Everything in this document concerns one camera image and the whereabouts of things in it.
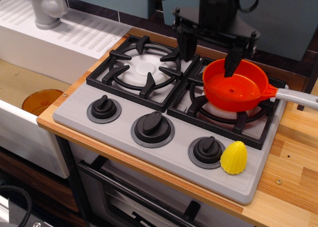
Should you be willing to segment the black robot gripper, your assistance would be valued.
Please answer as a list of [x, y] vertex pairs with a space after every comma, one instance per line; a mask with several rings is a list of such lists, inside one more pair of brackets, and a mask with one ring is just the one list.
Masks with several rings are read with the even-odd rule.
[[197, 40], [229, 48], [225, 58], [224, 77], [232, 77], [243, 58], [253, 55], [259, 32], [238, 15], [252, 12], [259, 0], [242, 8], [240, 0], [199, 0], [197, 8], [176, 7], [173, 27], [177, 34], [180, 57], [188, 62], [194, 56]]

